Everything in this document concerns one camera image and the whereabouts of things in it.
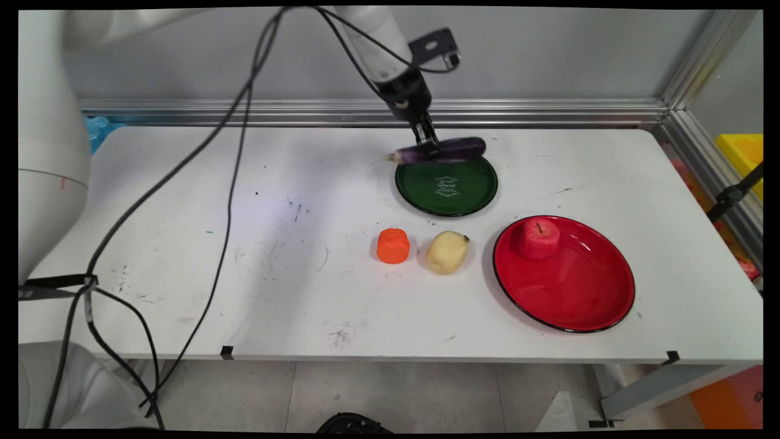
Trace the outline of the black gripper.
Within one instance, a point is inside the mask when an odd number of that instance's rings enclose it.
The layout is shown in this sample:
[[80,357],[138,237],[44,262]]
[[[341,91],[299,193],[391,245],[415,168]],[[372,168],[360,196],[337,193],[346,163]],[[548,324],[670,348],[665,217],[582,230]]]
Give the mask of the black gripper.
[[422,73],[407,69],[393,80],[378,82],[377,87],[394,117],[410,124],[417,147],[426,155],[439,155],[439,141],[427,113],[432,96]]

